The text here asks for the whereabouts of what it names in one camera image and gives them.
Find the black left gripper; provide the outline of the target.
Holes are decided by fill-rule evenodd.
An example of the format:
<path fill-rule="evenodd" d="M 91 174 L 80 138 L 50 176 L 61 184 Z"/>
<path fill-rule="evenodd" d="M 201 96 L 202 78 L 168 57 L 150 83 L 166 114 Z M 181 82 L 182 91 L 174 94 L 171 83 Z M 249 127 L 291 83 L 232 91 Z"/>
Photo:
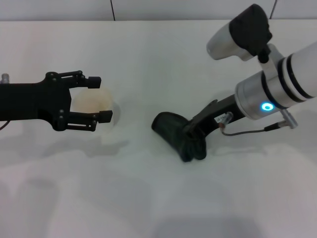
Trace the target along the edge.
<path fill-rule="evenodd" d="M 37 83 L 10 83 L 0 85 L 0 120 L 41 119 L 54 130 L 95 131 L 98 123 L 110 123 L 113 112 L 70 112 L 70 88 L 98 89 L 99 76 L 86 78 L 82 71 L 48 72 Z"/>

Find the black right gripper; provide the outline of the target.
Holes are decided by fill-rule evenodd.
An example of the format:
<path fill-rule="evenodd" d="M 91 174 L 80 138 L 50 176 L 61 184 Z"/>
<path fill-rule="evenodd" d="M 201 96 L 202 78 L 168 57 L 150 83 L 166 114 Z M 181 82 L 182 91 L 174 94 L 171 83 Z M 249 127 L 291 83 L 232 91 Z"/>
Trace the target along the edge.
<path fill-rule="evenodd" d="M 184 127 L 184 131 L 188 132 L 189 140 L 205 140 L 210 134 L 210 131 L 218 129 L 219 121 L 216 119 L 222 118 L 222 116 L 228 112 L 233 114 L 230 122 L 234 122 L 242 118 L 242 112 L 237 106 L 234 95 L 220 101 L 217 99 L 211 101 Z"/>

